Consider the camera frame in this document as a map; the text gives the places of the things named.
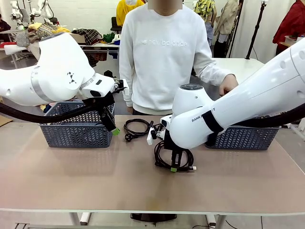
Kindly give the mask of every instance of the white sweatshirt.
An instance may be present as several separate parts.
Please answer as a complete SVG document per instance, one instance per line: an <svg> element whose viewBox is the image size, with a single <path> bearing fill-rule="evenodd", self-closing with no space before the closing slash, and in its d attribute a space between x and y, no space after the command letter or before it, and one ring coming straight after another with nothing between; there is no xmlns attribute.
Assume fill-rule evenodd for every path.
<svg viewBox="0 0 305 229"><path fill-rule="evenodd" d="M231 72L216 66L202 18L183 5L164 17L147 4L126 16L120 45L120 78L128 107L150 115L172 113L177 89L190 82L192 67L202 81L220 85Z"/></svg>

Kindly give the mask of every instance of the person's hand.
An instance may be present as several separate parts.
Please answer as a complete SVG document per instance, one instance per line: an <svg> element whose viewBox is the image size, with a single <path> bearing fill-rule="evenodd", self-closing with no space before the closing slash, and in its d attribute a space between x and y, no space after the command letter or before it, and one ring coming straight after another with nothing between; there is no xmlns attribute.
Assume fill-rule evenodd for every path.
<svg viewBox="0 0 305 229"><path fill-rule="evenodd" d="M133 107L127 107L127 112L133 114Z"/></svg>
<svg viewBox="0 0 305 229"><path fill-rule="evenodd" d="M238 86L235 75L227 75L219 87L219 95L224 96Z"/></svg>

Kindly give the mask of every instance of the yellow shirt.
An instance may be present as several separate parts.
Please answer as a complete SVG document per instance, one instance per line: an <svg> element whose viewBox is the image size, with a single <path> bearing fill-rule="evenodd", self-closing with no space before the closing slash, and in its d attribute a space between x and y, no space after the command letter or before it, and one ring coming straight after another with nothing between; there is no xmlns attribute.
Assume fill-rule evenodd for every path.
<svg viewBox="0 0 305 229"><path fill-rule="evenodd" d="M116 22L118 26L124 24L125 17L130 11L142 5L144 5L144 3L141 0L137 0L137 3L132 6L127 5L125 0L121 0L116 8Z"/></svg>

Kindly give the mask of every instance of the red jacket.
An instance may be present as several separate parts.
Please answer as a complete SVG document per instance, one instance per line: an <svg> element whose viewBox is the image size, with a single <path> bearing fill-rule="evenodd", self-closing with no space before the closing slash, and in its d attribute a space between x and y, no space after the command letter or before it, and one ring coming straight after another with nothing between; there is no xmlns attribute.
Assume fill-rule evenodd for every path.
<svg viewBox="0 0 305 229"><path fill-rule="evenodd" d="M305 33L305 5L301 0L297 0L290 8L274 36L273 43L280 45L280 42L285 41L285 36L296 33L298 36Z"/></svg>

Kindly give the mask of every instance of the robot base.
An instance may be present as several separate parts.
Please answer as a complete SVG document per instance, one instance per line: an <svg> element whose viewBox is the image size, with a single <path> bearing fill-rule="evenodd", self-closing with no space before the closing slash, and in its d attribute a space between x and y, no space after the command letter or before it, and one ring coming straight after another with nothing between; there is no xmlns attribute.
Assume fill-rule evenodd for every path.
<svg viewBox="0 0 305 229"><path fill-rule="evenodd" d="M170 220L174 220L177 218L176 214L137 214L132 213L130 214L130 218L142 221L142 222L149 222L149 223L159 223L159 222L166 222Z"/></svg>

